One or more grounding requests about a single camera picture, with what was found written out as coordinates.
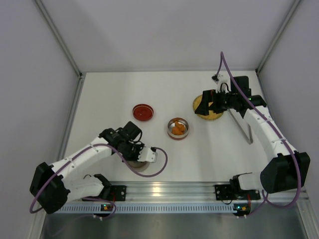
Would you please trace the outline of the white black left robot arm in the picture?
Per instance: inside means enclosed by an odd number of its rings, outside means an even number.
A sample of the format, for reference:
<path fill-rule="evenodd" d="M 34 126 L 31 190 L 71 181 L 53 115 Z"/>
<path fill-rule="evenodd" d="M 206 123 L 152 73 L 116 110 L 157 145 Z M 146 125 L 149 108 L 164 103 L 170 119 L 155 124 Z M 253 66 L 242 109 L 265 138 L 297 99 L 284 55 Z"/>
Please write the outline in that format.
<path fill-rule="evenodd" d="M 126 161 L 136 161 L 144 144 L 142 130 L 131 121 L 117 130 L 103 130 L 90 144 L 52 164 L 39 164 L 31 182 L 32 204 L 39 203 L 47 214 L 53 214 L 66 203 L 84 198 L 108 199 L 111 183 L 102 174 L 84 176 L 84 171 L 116 152 Z"/>

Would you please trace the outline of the steel serving tongs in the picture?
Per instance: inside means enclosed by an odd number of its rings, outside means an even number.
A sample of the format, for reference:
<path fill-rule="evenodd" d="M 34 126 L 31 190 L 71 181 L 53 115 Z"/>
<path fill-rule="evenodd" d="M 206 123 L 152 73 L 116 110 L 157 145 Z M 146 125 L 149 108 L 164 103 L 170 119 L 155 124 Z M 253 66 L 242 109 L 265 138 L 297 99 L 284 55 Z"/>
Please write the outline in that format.
<path fill-rule="evenodd" d="M 246 123 L 241 116 L 236 113 L 233 110 L 227 110 L 229 115 L 231 116 L 233 122 L 239 129 L 240 133 L 242 134 L 243 138 L 246 140 L 246 142 L 251 145 L 254 140 L 253 140 L 253 135 L 252 135 L 252 129 L 248 123 Z"/>

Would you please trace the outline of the beige round lid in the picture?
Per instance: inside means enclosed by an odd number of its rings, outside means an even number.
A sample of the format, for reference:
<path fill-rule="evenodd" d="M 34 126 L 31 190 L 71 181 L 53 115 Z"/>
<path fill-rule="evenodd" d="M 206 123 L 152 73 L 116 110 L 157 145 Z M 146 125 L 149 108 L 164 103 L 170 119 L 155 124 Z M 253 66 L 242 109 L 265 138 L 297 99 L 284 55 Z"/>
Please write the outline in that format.
<path fill-rule="evenodd" d="M 128 163 L 137 172 L 145 171 L 150 165 L 149 162 L 129 161 Z"/>

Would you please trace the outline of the orange fried food piece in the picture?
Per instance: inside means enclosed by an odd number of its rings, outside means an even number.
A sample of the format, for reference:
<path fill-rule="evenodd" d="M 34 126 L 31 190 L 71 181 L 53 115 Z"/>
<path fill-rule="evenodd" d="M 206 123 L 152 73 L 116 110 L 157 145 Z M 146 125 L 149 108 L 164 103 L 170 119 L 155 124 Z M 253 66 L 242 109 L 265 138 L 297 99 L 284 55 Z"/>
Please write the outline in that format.
<path fill-rule="evenodd" d="M 183 124 L 175 125 L 171 131 L 171 133 L 174 135 L 183 135 L 184 132 L 185 132 L 185 126 Z"/>

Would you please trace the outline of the red round lid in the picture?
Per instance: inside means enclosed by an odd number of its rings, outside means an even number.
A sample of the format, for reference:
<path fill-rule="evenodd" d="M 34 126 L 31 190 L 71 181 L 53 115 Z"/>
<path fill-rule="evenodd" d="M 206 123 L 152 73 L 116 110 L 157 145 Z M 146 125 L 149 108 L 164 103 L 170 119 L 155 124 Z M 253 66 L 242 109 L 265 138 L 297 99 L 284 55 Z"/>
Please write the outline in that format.
<path fill-rule="evenodd" d="M 133 117 L 139 121 L 149 121 L 154 116 L 154 110 L 147 104 L 138 104 L 133 107 Z"/>

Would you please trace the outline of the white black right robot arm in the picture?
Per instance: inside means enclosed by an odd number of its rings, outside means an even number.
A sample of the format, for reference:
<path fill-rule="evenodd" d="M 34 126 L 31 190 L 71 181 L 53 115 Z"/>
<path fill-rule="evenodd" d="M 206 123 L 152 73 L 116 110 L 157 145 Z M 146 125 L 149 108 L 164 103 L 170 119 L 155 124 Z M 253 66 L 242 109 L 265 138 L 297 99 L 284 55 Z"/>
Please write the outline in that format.
<path fill-rule="evenodd" d="M 235 192 L 263 190 L 268 194 L 301 189 L 306 180 L 310 157 L 298 152 L 283 136 L 260 95 L 253 95 L 248 76 L 239 76 L 227 84 L 220 75 L 212 76 L 215 90 L 206 90 L 194 112 L 207 116 L 233 109 L 250 126 L 266 154 L 268 164 L 255 173 L 233 176 L 230 183 Z"/>

